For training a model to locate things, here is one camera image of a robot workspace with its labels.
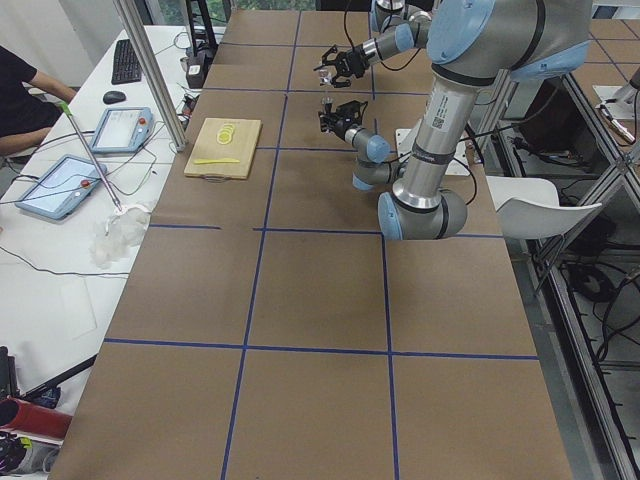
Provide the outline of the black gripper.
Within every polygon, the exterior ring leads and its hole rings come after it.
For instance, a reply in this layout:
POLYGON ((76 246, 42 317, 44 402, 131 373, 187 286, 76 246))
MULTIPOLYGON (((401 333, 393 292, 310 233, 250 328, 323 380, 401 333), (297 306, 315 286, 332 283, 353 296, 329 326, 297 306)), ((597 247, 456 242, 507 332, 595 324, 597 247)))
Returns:
POLYGON ((358 125, 358 122, 351 116, 339 115, 337 113, 319 112, 320 130, 322 133, 334 133, 338 138, 344 138, 346 132, 358 125))
POLYGON ((351 77, 362 78, 369 68, 369 58, 362 49, 351 49, 339 52, 336 44, 331 46, 322 56, 315 70, 336 68, 336 74, 331 77, 334 88, 351 86, 351 77))

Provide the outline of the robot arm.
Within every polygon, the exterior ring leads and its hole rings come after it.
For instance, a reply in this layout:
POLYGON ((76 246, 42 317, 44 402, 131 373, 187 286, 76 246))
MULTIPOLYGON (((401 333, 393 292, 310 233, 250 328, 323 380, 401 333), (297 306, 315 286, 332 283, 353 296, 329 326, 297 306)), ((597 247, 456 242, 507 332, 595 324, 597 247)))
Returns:
POLYGON ((428 13, 403 1, 374 1, 370 24, 377 37, 346 52, 328 50, 332 84, 411 48, 423 48, 434 73, 432 92, 403 167, 385 168, 388 143, 354 119, 354 104, 320 111, 323 131, 358 151, 353 183, 370 189, 383 172, 392 189, 380 195, 378 219, 388 240, 427 240, 457 234, 467 218, 465 201, 441 181, 453 160, 480 90, 507 70, 513 81, 553 78, 586 59, 589 1, 444 1, 428 13))
POLYGON ((373 65, 412 49, 424 49, 432 23, 432 7, 407 1, 371 1, 369 24, 376 36, 354 44, 349 35, 349 49, 330 47, 314 70, 321 86, 345 88, 352 78, 362 78, 373 65))

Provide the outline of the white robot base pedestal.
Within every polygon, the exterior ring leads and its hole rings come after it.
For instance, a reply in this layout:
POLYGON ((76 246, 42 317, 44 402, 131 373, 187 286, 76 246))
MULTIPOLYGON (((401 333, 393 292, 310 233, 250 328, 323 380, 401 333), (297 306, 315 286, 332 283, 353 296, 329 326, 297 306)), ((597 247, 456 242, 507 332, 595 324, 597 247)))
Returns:
MULTIPOLYGON (((405 166, 411 154, 411 149, 417 135, 417 131, 410 128, 398 128, 395 130, 395 145, 397 155, 400 157, 400 163, 405 166)), ((459 142, 454 158, 449 162, 446 176, 469 176, 469 161, 467 158, 467 149, 464 142, 459 142)))

